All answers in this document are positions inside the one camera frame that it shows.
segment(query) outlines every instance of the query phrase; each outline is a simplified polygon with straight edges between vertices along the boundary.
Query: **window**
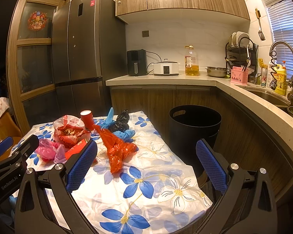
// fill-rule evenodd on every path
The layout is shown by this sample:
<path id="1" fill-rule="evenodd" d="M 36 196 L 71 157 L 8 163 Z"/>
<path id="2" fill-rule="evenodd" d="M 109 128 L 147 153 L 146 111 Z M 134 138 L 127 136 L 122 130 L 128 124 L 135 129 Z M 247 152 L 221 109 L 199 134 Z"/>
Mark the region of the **window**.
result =
<path id="1" fill-rule="evenodd" d="M 264 0 L 268 8 L 274 41 L 283 40 L 293 47 L 293 2 L 292 0 Z M 286 61 L 287 77 L 293 75 L 293 55 L 284 45 L 276 47 L 277 63 Z"/>

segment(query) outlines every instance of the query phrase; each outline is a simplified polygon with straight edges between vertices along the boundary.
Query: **bin handle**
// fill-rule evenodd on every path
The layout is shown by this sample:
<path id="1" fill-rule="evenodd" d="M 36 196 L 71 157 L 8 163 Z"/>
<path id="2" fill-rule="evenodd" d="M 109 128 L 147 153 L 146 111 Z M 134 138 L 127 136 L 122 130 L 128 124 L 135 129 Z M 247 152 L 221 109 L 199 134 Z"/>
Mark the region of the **bin handle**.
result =
<path id="1" fill-rule="evenodd" d="M 172 116 L 176 117 L 185 113 L 186 113 L 186 110 L 179 110 L 179 111 L 175 111 Z"/>

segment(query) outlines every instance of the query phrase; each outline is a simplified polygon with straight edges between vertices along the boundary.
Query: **yellow bottle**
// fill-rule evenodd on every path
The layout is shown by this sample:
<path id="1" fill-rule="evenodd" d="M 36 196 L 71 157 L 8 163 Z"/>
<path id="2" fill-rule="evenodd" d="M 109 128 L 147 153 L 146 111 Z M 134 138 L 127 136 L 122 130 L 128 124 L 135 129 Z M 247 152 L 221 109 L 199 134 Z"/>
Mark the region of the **yellow bottle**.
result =
<path id="1" fill-rule="evenodd" d="M 277 71 L 277 74 L 274 74 L 275 78 L 277 79 L 277 88 L 275 89 L 275 92 L 284 96 L 287 88 L 287 70 L 286 68 L 283 68 L 282 65 L 277 65 L 277 67 L 274 67 L 274 69 Z"/>
<path id="2" fill-rule="evenodd" d="M 192 45 L 185 46 L 185 71 L 186 75 L 198 76 L 199 75 L 199 64 L 197 53 L 194 51 Z"/>

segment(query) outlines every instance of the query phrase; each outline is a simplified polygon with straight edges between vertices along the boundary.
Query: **metal bowl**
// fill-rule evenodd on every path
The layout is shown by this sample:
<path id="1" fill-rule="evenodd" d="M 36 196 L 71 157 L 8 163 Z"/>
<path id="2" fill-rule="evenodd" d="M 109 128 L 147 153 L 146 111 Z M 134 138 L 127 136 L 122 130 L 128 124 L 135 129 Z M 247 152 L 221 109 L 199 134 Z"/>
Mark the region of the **metal bowl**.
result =
<path id="1" fill-rule="evenodd" d="M 207 67 L 207 75 L 212 77 L 225 77 L 227 75 L 227 68 Z"/>

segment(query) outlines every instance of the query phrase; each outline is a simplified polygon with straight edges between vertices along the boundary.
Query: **wall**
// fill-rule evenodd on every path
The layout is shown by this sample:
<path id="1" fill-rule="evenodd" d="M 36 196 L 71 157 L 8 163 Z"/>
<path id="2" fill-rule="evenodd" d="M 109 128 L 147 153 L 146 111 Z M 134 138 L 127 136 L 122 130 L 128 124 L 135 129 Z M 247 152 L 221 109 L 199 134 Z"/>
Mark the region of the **wall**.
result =
<path id="1" fill-rule="evenodd" d="M 268 64 L 271 60 L 269 56 L 269 50 L 273 43 L 272 31 L 270 27 L 269 18 L 267 16 L 266 6 L 262 0 L 245 0 L 248 12 L 250 14 L 251 24 L 245 30 L 249 33 L 250 38 L 259 45 L 258 58 L 263 58 L 264 63 Z M 266 40 L 261 41 L 258 35 L 259 24 L 256 17 L 255 9 L 258 9 L 261 13 L 261 25 L 262 31 Z"/>
<path id="2" fill-rule="evenodd" d="M 149 37 L 142 37 L 148 30 Z M 194 20 L 164 20 L 126 25 L 127 50 L 145 49 L 155 52 L 163 59 L 179 63 L 184 71 L 186 45 L 193 45 L 198 53 L 200 70 L 206 66 L 225 67 L 225 45 L 237 27 L 220 23 Z M 147 54 L 148 64 L 159 62 L 154 54 Z"/>

